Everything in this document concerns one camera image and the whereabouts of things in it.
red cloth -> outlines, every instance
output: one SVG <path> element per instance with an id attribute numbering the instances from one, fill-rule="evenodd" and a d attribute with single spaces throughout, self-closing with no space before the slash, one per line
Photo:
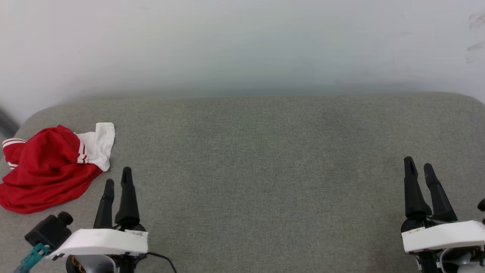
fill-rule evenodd
<path id="1" fill-rule="evenodd" d="M 78 136 L 61 125 L 29 141 L 4 141 L 5 159 L 13 170 L 0 184 L 0 205 L 27 214 L 79 198 L 102 173 L 94 164 L 81 163 L 84 149 Z"/>

black cable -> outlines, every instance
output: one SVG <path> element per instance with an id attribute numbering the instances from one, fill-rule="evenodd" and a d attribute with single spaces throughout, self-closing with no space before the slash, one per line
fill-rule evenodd
<path id="1" fill-rule="evenodd" d="M 160 255 L 160 254 L 155 253 L 155 252 L 147 252 L 146 254 L 147 255 L 156 256 L 156 257 L 163 258 L 163 259 L 167 260 L 170 263 L 170 265 L 172 266 L 172 269 L 174 270 L 174 273 L 177 273 L 177 269 L 175 269 L 174 264 L 172 263 L 172 261 L 168 257 L 165 257 L 165 256 Z"/>

teal connector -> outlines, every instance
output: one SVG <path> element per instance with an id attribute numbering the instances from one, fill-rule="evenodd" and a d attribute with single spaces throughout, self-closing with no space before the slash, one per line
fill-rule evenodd
<path id="1" fill-rule="evenodd" d="M 14 273 L 28 273 L 42 258 L 49 254 L 50 249 L 41 243 L 38 243 L 32 251 L 25 256 L 21 261 L 19 267 L 15 269 Z"/>

white backdrop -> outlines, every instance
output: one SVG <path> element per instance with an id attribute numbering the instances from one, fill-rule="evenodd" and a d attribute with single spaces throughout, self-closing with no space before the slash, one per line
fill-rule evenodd
<path id="1" fill-rule="evenodd" d="M 0 0 L 0 107 L 19 123 L 146 94 L 485 102 L 484 60 L 483 0 Z"/>

gray fabric surface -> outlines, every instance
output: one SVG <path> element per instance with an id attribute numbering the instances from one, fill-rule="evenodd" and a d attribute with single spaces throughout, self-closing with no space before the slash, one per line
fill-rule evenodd
<path id="1" fill-rule="evenodd" d="M 91 228 L 104 181 L 133 169 L 149 248 L 179 272 L 417 272 L 403 251 L 403 158 L 435 167 L 460 220 L 485 198 L 485 106 L 456 94 L 100 101 L 57 106 L 17 133 L 115 124 L 111 169 L 79 199 L 31 215 L 0 210 L 0 271 L 23 236 L 68 211 Z M 9 171 L 5 162 L 0 173 Z M 42 261 L 33 272 L 63 272 Z M 149 258 L 138 272 L 171 272 Z"/>

